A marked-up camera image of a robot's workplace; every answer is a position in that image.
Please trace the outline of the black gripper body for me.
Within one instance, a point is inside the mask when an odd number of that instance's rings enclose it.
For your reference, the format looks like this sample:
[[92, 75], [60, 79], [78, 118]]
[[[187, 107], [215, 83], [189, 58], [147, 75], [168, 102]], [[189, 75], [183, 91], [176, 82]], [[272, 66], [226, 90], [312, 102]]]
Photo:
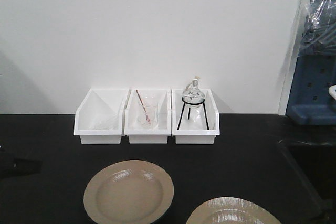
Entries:
[[42, 161], [17, 158], [1, 146], [1, 179], [41, 172]]

